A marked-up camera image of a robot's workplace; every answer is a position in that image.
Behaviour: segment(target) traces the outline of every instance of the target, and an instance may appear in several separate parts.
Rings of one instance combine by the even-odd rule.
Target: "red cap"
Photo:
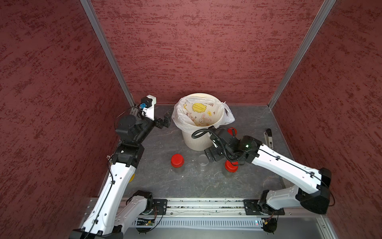
[[[185,160],[183,159],[183,156],[181,156],[180,154],[174,154],[172,157],[171,157],[171,165],[173,167],[181,167],[183,164],[185,163]]]
[[[237,135],[237,134],[238,134],[237,130],[236,130],[235,128],[233,128],[233,129],[234,129],[234,131],[235,131],[235,135]],[[232,129],[228,128],[227,131],[228,131],[228,133],[230,133],[230,135],[233,136]]]
[[[230,161],[226,161],[225,162],[225,169],[228,171],[228,172],[236,172],[238,170],[238,166],[235,166],[235,165],[239,165],[239,162],[233,162],[231,163]]]

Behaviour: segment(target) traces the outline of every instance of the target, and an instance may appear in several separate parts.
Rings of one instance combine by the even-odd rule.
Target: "black cable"
[[[118,115],[118,116],[114,119],[114,129],[115,129],[115,130],[117,129],[117,127],[115,126],[115,123],[116,123],[117,119],[118,119],[121,115],[123,115],[126,111],[128,111],[129,109],[131,109],[131,108],[136,108],[136,109],[139,110],[139,112],[138,112],[138,117],[139,117],[139,118],[142,118],[142,117],[144,118],[144,117],[146,117],[146,112],[144,112],[142,109],[138,108],[137,106],[130,106],[130,107],[128,107],[125,111],[123,111],[122,114]]]
[[[236,133],[235,133],[235,128],[232,128],[232,127],[229,127],[229,126],[219,126],[217,129],[219,128],[230,128],[232,130],[232,136],[236,136]]]
[[[160,221],[162,221],[162,218],[163,218],[163,215],[165,214],[165,210],[162,208],[162,217],[160,218],[159,222],[154,226],[154,227],[151,227],[149,230],[143,230],[143,231],[140,231],[138,230],[137,228],[137,231],[139,231],[139,233],[148,233],[149,231],[152,231],[154,228],[156,228],[159,224],[160,224]]]
[[[334,206],[334,205],[335,205],[335,198],[334,198],[334,195],[332,194],[332,192],[330,192],[330,195],[331,195],[332,198],[333,198],[333,204],[332,204],[332,205],[329,205],[329,206]]]
[[[110,185],[109,191],[108,191],[107,194],[106,194],[105,200],[104,200],[104,202],[102,203],[101,208],[99,209],[97,216],[95,217],[95,220],[94,220],[94,222],[93,222],[92,227],[90,228],[89,232],[86,234],[86,237],[85,237],[84,239],[86,239],[87,236],[89,236],[89,234],[90,234],[90,232],[92,231],[92,229],[93,229],[95,223],[97,222],[97,218],[99,217],[99,213],[101,212],[102,207],[104,206],[105,201],[106,201],[106,199],[107,199],[107,196],[109,196],[110,190],[112,189],[112,186],[113,186],[113,184],[114,184],[114,177],[113,177],[113,174],[112,174],[112,172],[111,172],[111,170],[110,170],[110,168],[109,168],[109,162],[107,162],[107,164],[108,164],[108,165],[107,165],[107,169],[109,170],[109,173],[110,173],[110,175],[112,176],[112,184]]]
[[[154,206],[154,208],[155,208],[155,212],[154,212],[154,215],[155,215],[155,217],[154,217],[154,224],[155,224],[155,220],[157,219],[157,215],[158,215],[158,210],[157,210],[157,206]],[[149,232],[151,230],[151,228],[147,229],[147,228],[137,228],[137,227],[135,227],[135,229],[137,229],[137,231],[139,233],[141,233],[141,232],[142,233],[147,233],[147,232]]]
[[[225,149],[224,147],[224,144],[223,142],[220,140],[219,136],[217,136],[217,134],[213,131],[213,130],[210,130],[208,128],[201,128],[200,130],[197,130],[195,131],[194,133],[192,133],[191,135],[191,138],[200,138],[202,137],[203,135],[205,135],[206,133],[210,133],[212,134],[213,136],[215,136],[216,138],[216,141],[220,144],[221,148],[223,149],[223,153],[224,153],[224,156],[225,158],[230,161],[230,162],[236,162],[237,160],[235,159],[231,159],[230,157],[228,157],[228,154],[227,154],[227,150]]]
[[[288,163],[288,164],[290,164],[290,165],[292,165],[292,166],[295,166],[296,168],[298,168],[298,169],[300,169],[300,170],[306,172],[307,174],[309,174],[309,175],[311,175],[311,176],[317,178],[318,180],[321,181],[321,183],[324,184],[325,187],[327,187],[327,188],[329,189],[329,186],[326,185],[326,183],[324,183],[321,179],[319,179],[319,178],[316,177],[315,175],[309,173],[308,171],[306,171],[306,170],[304,170],[304,169],[302,169],[302,168],[300,168],[300,167],[298,167],[298,166],[296,166],[296,165],[294,165],[294,164],[292,164],[292,163],[290,163],[290,162],[288,162],[288,161],[285,161],[285,160],[283,160],[282,158],[278,158],[278,157],[276,157],[276,156],[274,156],[274,155],[272,155],[272,154],[270,154],[270,153],[268,153],[268,152],[266,152],[266,151],[264,151],[264,150],[262,150],[262,149],[259,149],[259,150],[263,151],[264,153],[266,153],[266,154],[268,154],[268,155],[270,155],[270,156],[272,156],[272,157],[274,157],[274,158],[276,158],[276,159],[278,159],[278,160],[281,160],[281,161],[283,161],[283,162],[285,162],[285,163]],[[331,194],[332,197],[333,197],[333,204],[332,204],[332,205],[329,205],[329,206],[334,206],[334,204],[335,204],[335,198],[334,198],[334,195],[332,194],[332,192],[330,192],[330,194]]]
[[[127,203],[130,202],[130,200],[132,199],[133,197],[131,196],[127,201],[126,201],[126,206],[127,206]]]
[[[251,150],[244,151],[243,153],[248,153],[249,151],[257,150],[257,149],[258,149],[258,148],[253,148],[253,149],[251,149]]]
[[[273,217],[273,214],[275,214],[275,212],[273,212],[273,213],[272,213],[272,215],[266,219],[266,221],[269,221],[269,220],[271,220],[271,219],[272,219],[272,217]]]

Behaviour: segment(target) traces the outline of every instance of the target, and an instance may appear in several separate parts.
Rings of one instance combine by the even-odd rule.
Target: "vent grille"
[[[137,228],[150,228],[151,226],[137,226]],[[204,228],[204,229],[248,229],[262,228],[261,218],[162,218],[157,228]]]

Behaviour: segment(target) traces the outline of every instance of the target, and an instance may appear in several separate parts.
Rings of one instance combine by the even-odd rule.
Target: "aluminum frame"
[[[120,213],[126,207],[126,201],[129,198],[122,198],[118,207],[118,213]],[[167,208],[166,215],[163,218],[179,218],[179,220],[190,220],[190,218],[199,220],[216,221],[222,218],[229,219],[229,221],[242,221],[251,218],[264,218],[268,215],[246,215],[244,209],[243,200],[245,198],[166,198]],[[91,212],[96,205],[98,198],[91,198],[87,212]],[[279,218],[315,218],[317,220],[317,227],[319,227],[322,235],[325,239],[338,239],[334,228],[326,215],[315,214],[306,210],[303,207],[284,208],[285,215],[279,216]],[[152,215],[144,216],[139,215],[137,218],[152,218]],[[171,228],[168,225],[158,228]],[[258,230],[258,228],[248,228],[248,230]]]
[[[280,84],[278,85],[276,91],[274,92],[272,98],[270,99],[268,106],[269,108],[273,108],[280,97],[282,91],[286,87],[288,81],[292,77],[294,71],[296,70],[297,66],[299,65],[301,59],[305,55],[306,51],[308,50],[310,44],[312,43],[313,39],[315,38],[318,30],[321,28],[322,24],[324,23],[326,17],[328,16],[330,10],[332,9],[334,3],[336,0],[325,0],[322,4],[320,10],[318,11],[316,17],[314,18],[312,25],[310,26],[308,32],[306,33],[304,40],[302,41],[300,47],[298,48],[295,57],[293,58],[292,62],[290,63],[288,69],[286,70],[284,77],[282,78]]]
[[[92,3],[90,2],[90,0],[80,0],[80,2],[82,4],[82,7],[85,10],[87,18],[89,18],[89,21],[95,31],[95,34],[98,37],[99,42],[101,43],[102,48],[105,51],[106,57],[110,62],[110,65],[115,73],[115,76],[117,77],[119,84],[121,85],[123,93],[125,94],[130,106],[134,106],[135,102],[134,102],[133,96],[131,95],[131,92],[126,84],[125,78],[123,77],[123,73],[118,66],[118,62],[115,59],[113,51],[105,36],[105,33],[102,30],[101,24],[98,21],[98,18],[97,18],[96,12],[94,11]]]

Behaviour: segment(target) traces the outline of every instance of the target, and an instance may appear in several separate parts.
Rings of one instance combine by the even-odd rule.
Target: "gray floor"
[[[171,106],[156,106],[155,115],[163,118]],[[290,157],[276,126],[272,114],[266,106],[231,106],[238,131],[238,138],[250,135],[264,141],[264,131],[272,130],[274,149]],[[144,154],[136,170],[134,180],[128,184],[125,197],[130,197],[137,190],[153,193],[155,198],[164,197],[236,197],[259,198],[265,189],[282,189],[280,177],[273,172],[253,164],[240,166],[238,171],[227,177],[224,162],[210,163],[205,171],[200,171],[197,163],[203,151],[189,149],[180,129],[173,123],[170,128],[154,128],[144,140]],[[172,155],[181,154],[185,159],[184,171],[172,170]]]

